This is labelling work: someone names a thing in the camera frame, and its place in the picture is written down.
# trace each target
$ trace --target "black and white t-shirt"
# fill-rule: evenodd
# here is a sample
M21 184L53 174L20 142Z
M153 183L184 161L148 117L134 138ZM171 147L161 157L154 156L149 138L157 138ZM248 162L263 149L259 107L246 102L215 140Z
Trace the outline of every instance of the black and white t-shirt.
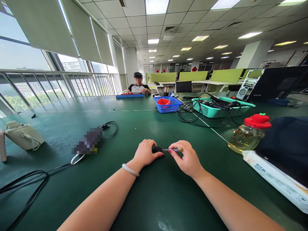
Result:
M137 86L136 84L132 84L132 85L129 86L128 89L129 89L132 93L140 93L140 91L141 91L142 89L144 89L144 88L150 90L149 86L148 86L148 85L145 85L145 84L142 84L141 86Z

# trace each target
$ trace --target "forearm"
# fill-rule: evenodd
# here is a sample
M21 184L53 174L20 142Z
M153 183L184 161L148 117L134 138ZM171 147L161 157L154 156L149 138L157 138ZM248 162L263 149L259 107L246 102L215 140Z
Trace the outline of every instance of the forearm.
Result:
M133 160L126 165L135 172L142 169ZM135 179L123 168L119 169L76 208L58 231L109 230Z
M205 170L194 179L230 231L284 230Z

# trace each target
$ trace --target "white jade bracelet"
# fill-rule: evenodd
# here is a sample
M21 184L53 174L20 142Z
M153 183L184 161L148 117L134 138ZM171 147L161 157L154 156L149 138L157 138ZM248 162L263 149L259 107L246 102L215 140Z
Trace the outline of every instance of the white jade bracelet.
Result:
M134 176L139 176L139 173L135 172L134 170L131 170L129 167L126 166L126 164L122 164L122 168L124 168L127 172Z

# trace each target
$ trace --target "metal railing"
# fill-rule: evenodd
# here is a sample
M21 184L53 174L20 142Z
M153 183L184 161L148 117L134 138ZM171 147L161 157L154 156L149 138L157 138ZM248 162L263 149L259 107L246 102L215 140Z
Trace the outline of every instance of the metal railing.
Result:
M128 88L127 74L39 70L0 69L0 84L6 84L0 99L14 113L71 97L117 95Z

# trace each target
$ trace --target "hand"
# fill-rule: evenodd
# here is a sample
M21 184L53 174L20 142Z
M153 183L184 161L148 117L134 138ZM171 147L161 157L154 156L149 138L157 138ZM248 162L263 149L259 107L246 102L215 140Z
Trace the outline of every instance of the hand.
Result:
M198 178L204 171L204 168L200 164L196 151L187 141L178 141L169 146L170 149L177 147L183 148L183 158L181 158L175 151L168 150L175 159L177 165L188 176Z
M138 162L141 167L149 165L152 163L156 158L164 156L162 152L152 153L152 146L157 144L154 140L143 140L135 153L133 161Z

